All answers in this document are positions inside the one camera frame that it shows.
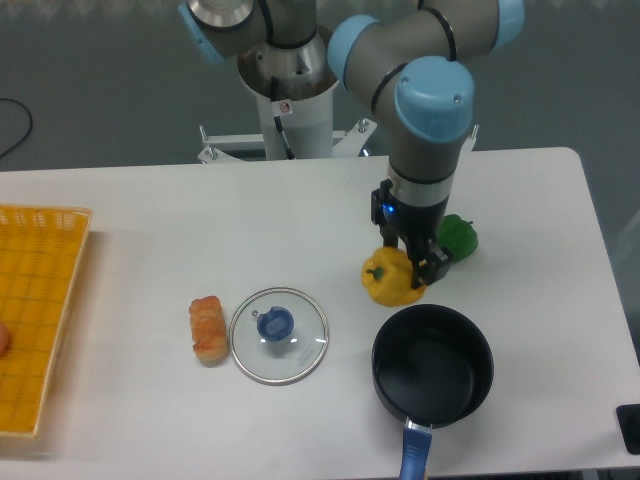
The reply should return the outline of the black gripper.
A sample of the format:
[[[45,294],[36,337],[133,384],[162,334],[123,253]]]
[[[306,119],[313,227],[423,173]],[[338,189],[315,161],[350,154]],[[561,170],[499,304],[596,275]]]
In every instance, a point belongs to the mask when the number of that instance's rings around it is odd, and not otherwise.
[[[384,247],[397,249],[399,241],[404,243],[412,264],[411,287],[430,286],[444,278],[454,263],[451,252],[436,243],[448,199],[431,206],[413,206],[396,198],[391,187],[391,180],[383,180],[372,192],[372,222],[379,228]]]

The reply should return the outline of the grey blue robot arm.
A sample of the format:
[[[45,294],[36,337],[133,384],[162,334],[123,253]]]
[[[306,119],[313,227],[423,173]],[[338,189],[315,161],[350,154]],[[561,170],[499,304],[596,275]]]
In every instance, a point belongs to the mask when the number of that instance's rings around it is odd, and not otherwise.
[[[368,108],[392,137],[372,221],[385,246],[405,247],[413,288],[442,278],[453,253],[437,231],[473,117],[465,62],[520,34],[523,3],[421,1],[393,23],[359,14],[334,30],[313,1],[183,1],[178,10],[208,61],[236,59],[268,159],[332,153],[335,87]]]

